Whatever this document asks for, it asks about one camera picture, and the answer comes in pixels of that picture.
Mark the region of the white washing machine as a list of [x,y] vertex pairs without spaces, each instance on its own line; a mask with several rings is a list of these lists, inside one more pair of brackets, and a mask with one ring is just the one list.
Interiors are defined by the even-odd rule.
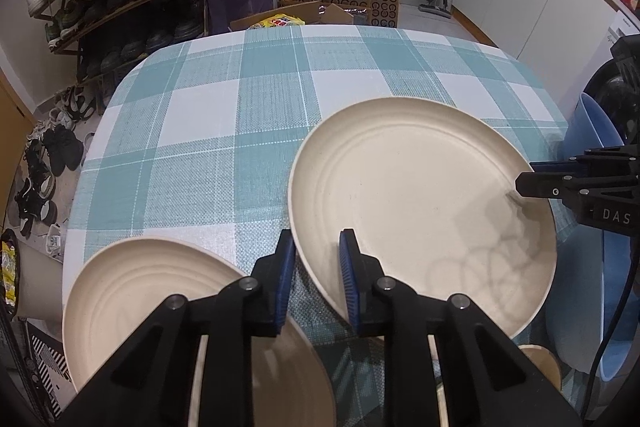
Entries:
[[608,25],[605,46],[609,51],[620,38],[638,35],[638,26],[621,10],[618,10]]

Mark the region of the blue bowl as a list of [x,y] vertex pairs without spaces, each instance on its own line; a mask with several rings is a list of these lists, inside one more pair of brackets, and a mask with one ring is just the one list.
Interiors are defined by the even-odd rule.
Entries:
[[631,262],[627,236],[579,225],[560,246],[546,325],[561,361],[588,373],[610,326]]
[[582,93],[568,120],[556,158],[567,160],[585,150],[622,146],[620,134],[601,106],[587,93]]

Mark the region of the white trash bin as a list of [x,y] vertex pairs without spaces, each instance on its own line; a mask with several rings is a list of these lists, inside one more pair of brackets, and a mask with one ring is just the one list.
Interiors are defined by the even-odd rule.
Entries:
[[16,315],[21,319],[61,323],[62,263],[21,242],[11,229],[5,229],[1,238],[16,250]]

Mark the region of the white kitchen cabinets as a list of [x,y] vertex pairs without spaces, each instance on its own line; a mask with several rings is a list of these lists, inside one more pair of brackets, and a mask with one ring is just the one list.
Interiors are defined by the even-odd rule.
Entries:
[[526,65],[569,114],[593,73],[611,58],[617,0],[452,0],[465,23]]

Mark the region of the cream plate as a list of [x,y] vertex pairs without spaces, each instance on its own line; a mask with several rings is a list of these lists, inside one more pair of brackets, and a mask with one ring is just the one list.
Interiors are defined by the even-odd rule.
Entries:
[[[198,246],[131,237],[96,253],[80,270],[63,311],[63,347],[80,390],[168,296],[215,295],[243,273]],[[333,426],[334,394],[326,370],[293,319],[276,338],[252,341],[258,426]]]
[[338,236],[418,293],[470,296],[510,337],[548,296],[556,265],[548,202],[524,198],[521,153],[483,121],[422,98],[348,106],[312,130],[288,180],[288,217],[314,285],[347,312]]
[[518,349],[529,358],[529,361],[534,363],[557,391],[562,390],[561,367],[558,360],[547,348],[539,345],[521,345]]

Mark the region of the teal checked tablecloth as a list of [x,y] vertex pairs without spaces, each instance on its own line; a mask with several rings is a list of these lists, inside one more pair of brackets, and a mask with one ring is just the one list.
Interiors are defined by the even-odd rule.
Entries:
[[101,249],[131,237],[198,246],[242,273],[288,226],[288,176],[318,122],[412,96],[489,124],[530,160],[566,121],[532,71],[497,48],[428,32],[314,25],[161,49],[115,90],[75,195],[63,301]]

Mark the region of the black white patterned rug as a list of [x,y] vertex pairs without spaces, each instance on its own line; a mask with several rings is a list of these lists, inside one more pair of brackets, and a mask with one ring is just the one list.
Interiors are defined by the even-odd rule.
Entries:
[[62,343],[32,322],[26,322],[26,331],[32,361],[36,363],[50,409],[55,417],[59,417],[76,395]]

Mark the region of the open cardboard box with snacks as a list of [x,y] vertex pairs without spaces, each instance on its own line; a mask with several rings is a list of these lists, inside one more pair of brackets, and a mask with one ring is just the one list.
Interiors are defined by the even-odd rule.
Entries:
[[248,17],[234,20],[230,23],[231,31],[260,29],[283,26],[305,25],[367,25],[368,13],[366,9],[353,6],[339,6],[325,4],[321,1],[309,1],[297,4],[279,6],[277,9],[257,13]]

